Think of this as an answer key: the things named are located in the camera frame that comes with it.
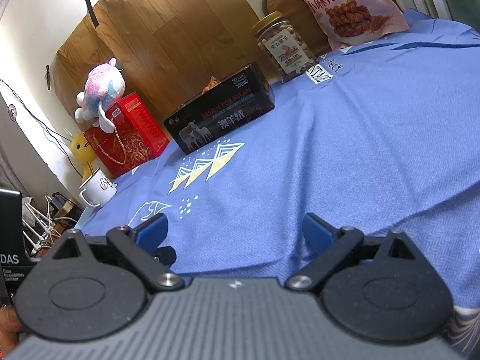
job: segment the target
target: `mug rim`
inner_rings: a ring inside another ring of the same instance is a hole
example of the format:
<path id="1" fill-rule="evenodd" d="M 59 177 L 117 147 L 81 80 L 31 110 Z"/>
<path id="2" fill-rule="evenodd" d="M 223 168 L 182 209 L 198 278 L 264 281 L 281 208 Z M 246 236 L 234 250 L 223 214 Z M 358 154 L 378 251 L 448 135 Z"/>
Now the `mug rim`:
<path id="1" fill-rule="evenodd" d="M 83 188 L 83 186 L 88 183 L 90 181 L 90 179 L 95 176 L 97 174 L 97 172 L 100 170 L 100 168 L 98 168 L 96 171 L 94 171 L 90 176 L 88 176 L 87 180 L 83 181 L 83 183 L 81 184 L 81 186 L 78 187 L 79 190 L 81 190 Z"/>

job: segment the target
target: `yellow duck plush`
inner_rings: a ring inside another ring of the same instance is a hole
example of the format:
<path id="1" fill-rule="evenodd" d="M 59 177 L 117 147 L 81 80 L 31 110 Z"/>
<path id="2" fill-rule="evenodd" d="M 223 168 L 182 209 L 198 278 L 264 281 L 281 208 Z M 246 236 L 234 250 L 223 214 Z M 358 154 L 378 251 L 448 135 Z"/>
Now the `yellow duck plush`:
<path id="1" fill-rule="evenodd" d="M 99 166 L 93 165 L 95 159 L 97 159 L 97 154 L 92 149 L 90 144 L 87 142 L 82 133 L 75 135 L 70 144 L 70 150 L 73 156 L 77 159 L 80 165 L 83 167 L 83 177 L 82 183 L 87 180 L 92 175 L 92 170 L 95 171 Z M 112 175 L 110 172 L 105 173 L 106 176 L 111 179 Z"/>

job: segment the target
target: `black box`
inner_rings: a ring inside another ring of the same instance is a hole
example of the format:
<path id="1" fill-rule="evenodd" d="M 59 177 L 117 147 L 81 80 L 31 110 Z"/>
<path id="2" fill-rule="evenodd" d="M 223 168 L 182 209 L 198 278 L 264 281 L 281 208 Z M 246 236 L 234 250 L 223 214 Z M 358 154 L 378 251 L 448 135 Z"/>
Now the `black box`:
<path id="1" fill-rule="evenodd" d="M 255 62 L 182 104 L 163 124 L 184 153 L 205 146 L 272 110 L 275 97 Z"/>

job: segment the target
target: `yellow lid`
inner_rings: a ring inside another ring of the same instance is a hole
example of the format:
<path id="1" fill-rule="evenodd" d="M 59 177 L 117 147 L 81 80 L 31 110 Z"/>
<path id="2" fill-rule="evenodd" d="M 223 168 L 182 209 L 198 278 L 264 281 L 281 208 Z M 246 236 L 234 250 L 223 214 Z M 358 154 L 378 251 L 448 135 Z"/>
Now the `yellow lid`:
<path id="1" fill-rule="evenodd" d="M 257 36 L 260 32 L 262 32 L 265 28 L 267 28 L 270 24 L 272 24 L 275 20 L 280 19 L 283 15 L 279 11 L 272 12 L 270 15 L 265 16 L 262 20 L 260 20 L 257 24 L 255 24 L 250 32 L 253 36 Z"/>

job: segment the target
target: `human hand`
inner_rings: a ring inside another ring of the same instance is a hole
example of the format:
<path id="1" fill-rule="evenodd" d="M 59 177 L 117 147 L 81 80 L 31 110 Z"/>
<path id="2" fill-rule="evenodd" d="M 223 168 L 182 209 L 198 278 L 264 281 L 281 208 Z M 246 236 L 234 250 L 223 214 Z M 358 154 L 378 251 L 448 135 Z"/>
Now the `human hand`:
<path id="1" fill-rule="evenodd" d="M 0 350 L 5 356 L 18 344 L 18 333 L 22 331 L 22 325 L 17 318 L 17 313 L 12 306 L 0 309 Z"/>

